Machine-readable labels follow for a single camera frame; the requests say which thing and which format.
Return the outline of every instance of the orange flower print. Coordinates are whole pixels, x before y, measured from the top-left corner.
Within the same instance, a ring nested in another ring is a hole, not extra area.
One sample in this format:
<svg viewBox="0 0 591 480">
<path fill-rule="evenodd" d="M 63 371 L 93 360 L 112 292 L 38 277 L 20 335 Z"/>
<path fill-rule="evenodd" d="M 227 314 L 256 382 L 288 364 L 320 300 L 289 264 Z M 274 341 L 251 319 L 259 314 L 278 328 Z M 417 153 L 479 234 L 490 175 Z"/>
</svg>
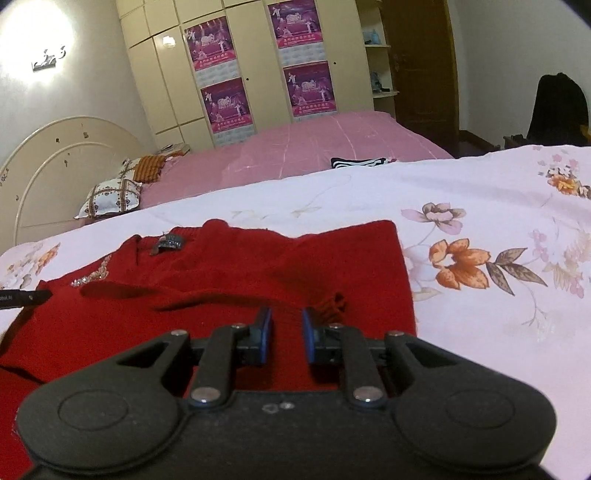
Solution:
<svg viewBox="0 0 591 480">
<path fill-rule="evenodd" d="M 576 178 L 555 174 L 548 179 L 548 185 L 552 185 L 563 195 L 579 195 L 581 182 Z"/>
<path fill-rule="evenodd" d="M 57 256 L 57 251 L 59 250 L 61 244 L 57 244 L 51 250 L 44 253 L 39 260 L 37 260 L 37 269 L 35 270 L 35 275 L 39 275 L 41 270 L 51 261 L 53 258 Z"/>
<path fill-rule="evenodd" d="M 491 259 L 491 254 L 477 248 L 468 248 L 467 238 L 451 244 L 441 240 L 429 249 L 429 260 L 439 270 L 437 282 L 445 288 L 460 290 L 461 285 L 470 288 L 488 288 L 488 278 L 477 268 Z"/>
</svg>

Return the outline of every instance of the wall decoration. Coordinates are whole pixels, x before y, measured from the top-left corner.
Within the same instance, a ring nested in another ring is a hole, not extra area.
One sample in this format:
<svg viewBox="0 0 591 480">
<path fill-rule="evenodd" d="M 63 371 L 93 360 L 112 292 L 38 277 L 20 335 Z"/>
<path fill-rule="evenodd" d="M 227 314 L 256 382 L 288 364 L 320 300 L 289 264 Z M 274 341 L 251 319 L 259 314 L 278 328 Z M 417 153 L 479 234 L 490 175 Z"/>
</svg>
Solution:
<svg viewBox="0 0 591 480">
<path fill-rule="evenodd" d="M 314 0 L 271 4 L 269 13 L 284 67 L 326 59 Z"/>
<path fill-rule="evenodd" d="M 287 67 L 283 72 L 296 120 L 337 111 L 327 61 Z"/>
<path fill-rule="evenodd" d="M 55 67 L 57 65 L 58 59 L 61 60 L 66 56 L 66 46 L 62 45 L 59 51 L 50 51 L 48 48 L 46 48 L 39 56 L 40 58 L 38 60 L 31 62 L 31 67 L 33 68 L 34 72 Z"/>
<path fill-rule="evenodd" d="M 240 76 L 226 17 L 185 29 L 185 38 L 200 87 Z"/>
<path fill-rule="evenodd" d="M 241 78 L 201 89 L 216 146 L 229 145 L 255 133 Z"/>
</svg>

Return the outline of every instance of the patterned pillow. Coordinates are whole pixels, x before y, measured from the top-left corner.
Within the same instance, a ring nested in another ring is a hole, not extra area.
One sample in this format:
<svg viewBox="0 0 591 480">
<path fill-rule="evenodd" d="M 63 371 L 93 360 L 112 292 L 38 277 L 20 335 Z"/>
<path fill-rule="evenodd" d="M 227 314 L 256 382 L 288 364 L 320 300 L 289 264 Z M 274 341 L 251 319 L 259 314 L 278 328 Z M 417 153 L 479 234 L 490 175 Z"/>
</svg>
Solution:
<svg viewBox="0 0 591 480">
<path fill-rule="evenodd" d="M 130 160 L 127 158 L 121 164 L 121 170 L 119 170 L 119 173 L 117 174 L 116 178 L 133 180 L 135 168 L 138 166 L 140 160 L 141 160 L 141 158 L 136 158 L 135 160 Z"/>
<path fill-rule="evenodd" d="M 127 179 L 107 180 L 95 185 L 78 216 L 74 218 L 97 218 L 108 213 L 125 213 L 139 206 L 141 185 Z"/>
<path fill-rule="evenodd" d="M 164 167 L 166 157 L 162 155 L 148 155 L 139 159 L 134 170 L 134 181 L 153 183 L 160 179 L 160 170 Z"/>
</svg>

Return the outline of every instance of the wall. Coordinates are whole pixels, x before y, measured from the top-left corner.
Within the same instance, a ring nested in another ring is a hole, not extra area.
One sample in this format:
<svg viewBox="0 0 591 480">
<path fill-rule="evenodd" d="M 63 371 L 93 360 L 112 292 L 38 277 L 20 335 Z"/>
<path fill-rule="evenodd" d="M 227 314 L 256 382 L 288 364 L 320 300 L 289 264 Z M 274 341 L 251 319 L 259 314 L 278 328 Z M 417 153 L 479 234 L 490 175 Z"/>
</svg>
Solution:
<svg viewBox="0 0 591 480">
<path fill-rule="evenodd" d="M 32 71 L 44 48 L 62 43 L 56 68 Z M 154 149 L 115 0 L 10 3 L 0 13 L 0 92 L 0 165 L 36 129 L 74 115 L 115 122 Z"/>
<path fill-rule="evenodd" d="M 456 48 L 457 87 L 460 104 L 460 129 L 467 130 L 470 124 L 470 92 L 468 89 L 468 69 L 466 65 L 466 49 L 464 35 L 460 27 L 460 14 L 456 0 L 447 0 L 449 17 L 452 23 L 453 43 Z"/>
<path fill-rule="evenodd" d="M 462 128 L 495 145 L 504 135 L 527 135 L 544 74 L 564 72 L 591 102 L 591 28 L 564 2 L 448 1 Z"/>
</svg>

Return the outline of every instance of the door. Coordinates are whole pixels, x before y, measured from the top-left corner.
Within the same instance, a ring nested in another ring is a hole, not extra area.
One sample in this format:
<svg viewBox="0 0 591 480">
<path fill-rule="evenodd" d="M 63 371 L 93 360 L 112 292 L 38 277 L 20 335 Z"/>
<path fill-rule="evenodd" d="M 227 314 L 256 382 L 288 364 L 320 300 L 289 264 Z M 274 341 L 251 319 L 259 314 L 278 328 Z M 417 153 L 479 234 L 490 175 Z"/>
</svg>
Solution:
<svg viewBox="0 0 591 480">
<path fill-rule="evenodd" d="M 382 14 L 400 92 L 396 120 L 456 155 L 457 70 L 447 0 L 384 0 Z"/>
</svg>

